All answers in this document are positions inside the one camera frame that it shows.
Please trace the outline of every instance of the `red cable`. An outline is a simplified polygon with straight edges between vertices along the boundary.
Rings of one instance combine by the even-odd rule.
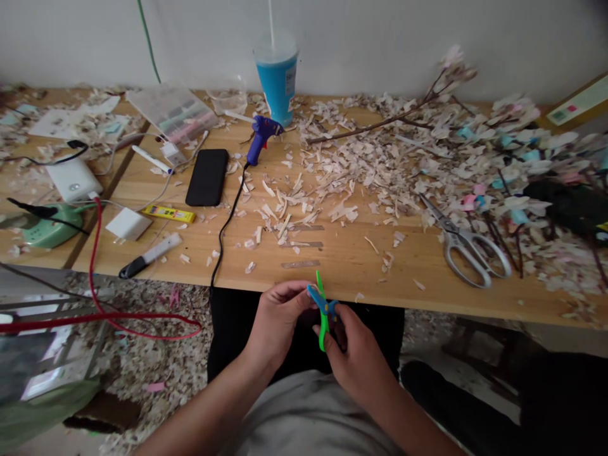
[[[95,307],[99,311],[97,315],[83,315],[81,317],[70,317],[59,320],[51,320],[44,322],[22,322],[22,323],[11,323],[11,324],[0,324],[0,333],[19,333],[20,331],[31,331],[34,329],[47,329],[58,326],[65,326],[70,324],[77,323],[86,323],[96,320],[107,320],[113,327],[124,331],[127,334],[133,334],[135,336],[141,336],[148,339],[156,339],[156,340],[182,340],[191,338],[198,333],[200,333],[203,329],[203,326],[194,320],[187,319],[182,317],[181,315],[176,315],[172,313],[125,313],[125,312],[113,312],[106,313],[101,307],[99,303],[97,292],[95,291],[95,285],[93,283],[93,267],[95,264],[95,256],[97,255],[97,246],[99,244],[99,233],[101,232],[101,202],[99,198],[95,198],[95,203],[97,204],[97,231],[95,232],[95,242],[93,243],[93,252],[91,254],[91,263],[89,264],[89,286],[91,287],[91,296],[93,298],[93,302],[95,303]],[[192,332],[191,334],[187,334],[185,336],[154,336],[152,334],[146,334],[145,332],[137,332],[132,329],[126,328],[114,321],[114,319],[178,319],[183,321],[184,323],[192,324],[198,326],[198,330]]]

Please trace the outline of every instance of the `yellow box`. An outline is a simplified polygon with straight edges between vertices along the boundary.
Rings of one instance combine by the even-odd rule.
[[[177,220],[185,223],[192,223],[196,218],[196,214],[194,212],[187,212],[179,209],[155,205],[146,207],[142,212],[148,215],[153,215],[154,217],[160,217],[161,219]]]

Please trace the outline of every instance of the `silver scissors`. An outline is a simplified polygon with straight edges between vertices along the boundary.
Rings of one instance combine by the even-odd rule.
[[[465,281],[469,285],[473,285],[477,288],[489,288],[492,285],[492,279],[490,278],[490,274],[501,279],[506,279],[511,276],[511,264],[509,263],[509,260],[507,259],[505,254],[502,253],[502,250],[498,248],[495,243],[490,241],[487,237],[481,236],[480,234],[476,234],[471,231],[458,228],[424,195],[419,194],[418,196],[420,196],[420,199],[431,210],[433,216],[435,217],[435,219],[437,219],[438,225],[443,229],[443,233],[445,236],[445,261],[447,262],[448,266],[452,268],[452,270],[456,273],[457,276],[459,276],[463,281]],[[483,252],[479,249],[479,244],[486,245],[494,252],[494,254],[496,254],[498,259],[500,260],[500,263],[502,264],[502,274],[499,274],[498,272],[493,270],[490,264],[488,264],[488,262],[483,256]],[[452,259],[452,250],[454,249],[458,250],[458,252],[460,252],[460,254],[469,262],[473,269],[481,276],[483,280],[482,284],[473,282],[466,275],[464,275],[460,271],[460,269],[458,269],[456,263],[454,263],[454,260]]]

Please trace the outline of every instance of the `white charger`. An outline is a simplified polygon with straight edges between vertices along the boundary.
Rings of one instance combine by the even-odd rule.
[[[101,194],[103,190],[89,167],[80,158],[45,168],[66,203],[88,200],[89,193]]]
[[[119,239],[137,241],[151,223],[152,220],[129,208],[124,208],[106,225],[106,230],[115,234]]]
[[[171,163],[173,169],[187,161],[184,154],[172,142],[167,141],[160,149],[163,152],[163,156]]]

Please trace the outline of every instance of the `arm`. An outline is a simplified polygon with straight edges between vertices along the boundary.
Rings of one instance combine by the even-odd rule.
[[[338,383],[382,430],[411,456],[465,453],[426,415],[399,385],[372,332],[346,305],[336,305],[346,330],[348,348],[342,353],[329,333],[327,357]],[[313,328],[319,333],[319,327]]]
[[[260,298],[243,352],[141,445],[136,456],[217,454],[283,363],[300,314],[315,305],[306,281],[276,285]]]

